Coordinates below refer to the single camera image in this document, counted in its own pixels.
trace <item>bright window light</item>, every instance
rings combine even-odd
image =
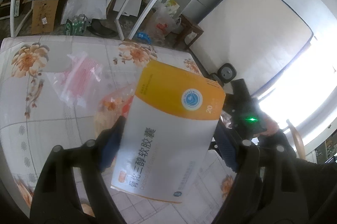
[[[281,129],[288,126],[287,119],[298,126],[337,86],[337,73],[332,63],[324,46],[319,42],[312,43],[259,97],[261,110],[278,122]]]

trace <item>wooden stool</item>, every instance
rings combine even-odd
[[[173,45],[175,48],[180,42],[185,42],[185,37],[189,35],[192,31],[197,34],[197,36],[185,46],[185,50],[187,50],[191,45],[203,34],[203,29],[201,29],[197,24],[191,21],[188,17],[184,15],[180,15],[181,17],[181,25],[184,27],[180,34],[176,37],[176,43]]]

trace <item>floral tablecloth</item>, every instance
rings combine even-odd
[[[6,38],[0,49],[0,139],[17,183],[31,205],[42,167],[55,145],[81,146],[95,136],[97,109],[63,103],[48,73],[71,66],[69,54],[86,52],[103,66],[107,92],[135,83],[151,59],[200,74],[189,53],[133,42],[81,36],[24,36]],[[93,214],[80,171],[75,181],[84,211]],[[198,177],[182,204],[148,200],[110,188],[112,170],[102,177],[127,223],[211,223],[226,198],[235,173],[214,152],[208,151]]]

